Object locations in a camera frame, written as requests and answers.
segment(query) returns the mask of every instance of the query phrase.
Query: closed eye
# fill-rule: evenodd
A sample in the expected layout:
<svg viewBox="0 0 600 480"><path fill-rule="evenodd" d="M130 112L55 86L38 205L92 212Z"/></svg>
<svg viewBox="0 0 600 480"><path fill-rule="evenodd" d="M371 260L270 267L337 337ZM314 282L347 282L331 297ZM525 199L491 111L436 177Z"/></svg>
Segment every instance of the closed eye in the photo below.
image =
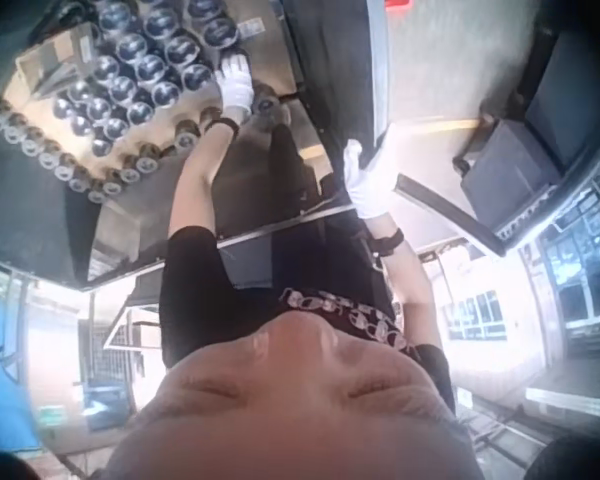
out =
<svg viewBox="0 0 600 480"><path fill-rule="evenodd" d="M364 397L365 395L370 395L372 393L378 393L385 390L389 390L391 388L395 388L399 386L396 382L388 380L386 378L376 378L371 380L365 380L357 385L355 385L349 391L349 398L355 400L360 397Z"/></svg>

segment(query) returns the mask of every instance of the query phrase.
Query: person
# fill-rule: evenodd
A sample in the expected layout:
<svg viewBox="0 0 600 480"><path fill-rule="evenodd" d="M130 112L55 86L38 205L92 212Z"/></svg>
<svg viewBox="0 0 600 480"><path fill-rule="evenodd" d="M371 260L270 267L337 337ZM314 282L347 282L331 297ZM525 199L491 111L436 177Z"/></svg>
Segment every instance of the person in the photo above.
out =
<svg viewBox="0 0 600 480"><path fill-rule="evenodd" d="M216 75L223 116L187 159L171 213L160 298L170 370L103 478L482 478L453 414L431 285L388 213L395 132L365 169L349 142L345 183L402 304L404 334L390 302L381 310L373 294L346 295L369 285L351 278L353 261L318 256L329 267L313 276L320 285L232 285L211 188L254 91L244 55Z"/></svg>

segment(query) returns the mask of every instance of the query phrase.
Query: black t-shirt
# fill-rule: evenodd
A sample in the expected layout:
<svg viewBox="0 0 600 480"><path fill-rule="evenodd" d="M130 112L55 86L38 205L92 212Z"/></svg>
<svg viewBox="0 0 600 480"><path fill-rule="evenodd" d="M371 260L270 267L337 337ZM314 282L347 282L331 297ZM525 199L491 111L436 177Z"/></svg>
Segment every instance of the black t-shirt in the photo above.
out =
<svg viewBox="0 0 600 480"><path fill-rule="evenodd" d="M356 263L348 260L347 266L336 263L336 271L350 269ZM350 285L351 271L324 276L334 280L329 291L320 285L239 290L227 275L213 233L202 227L179 231L169 240L160 295L165 365L171 368L198 349L251 335L286 311L303 310L320 315L338 330L384 343L410 356L427 371L455 411L449 365L443 352L432 345L409 345L395 326L395 317L386 308L388 303L382 311L368 304L372 303L372 295L363 297L367 303L342 296L343 291L355 295L355 289L341 286Z"/></svg>

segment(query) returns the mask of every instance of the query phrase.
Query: hand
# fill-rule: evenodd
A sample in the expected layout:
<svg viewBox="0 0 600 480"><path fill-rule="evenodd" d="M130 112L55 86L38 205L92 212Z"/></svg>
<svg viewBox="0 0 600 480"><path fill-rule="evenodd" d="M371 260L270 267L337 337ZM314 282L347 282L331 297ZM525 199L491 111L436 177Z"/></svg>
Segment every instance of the hand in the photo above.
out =
<svg viewBox="0 0 600 480"><path fill-rule="evenodd" d="M345 185L362 220L389 212L392 192L398 183L398 166L395 151L391 148L396 135L395 127L390 125L380 150L364 170L360 168L360 142L349 140L344 150Z"/></svg>
<svg viewBox="0 0 600 480"><path fill-rule="evenodd" d="M223 59L216 79L222 93L223 115L238 124L244 123L251 114L254 96L247 57L233 54Z"/></svg>

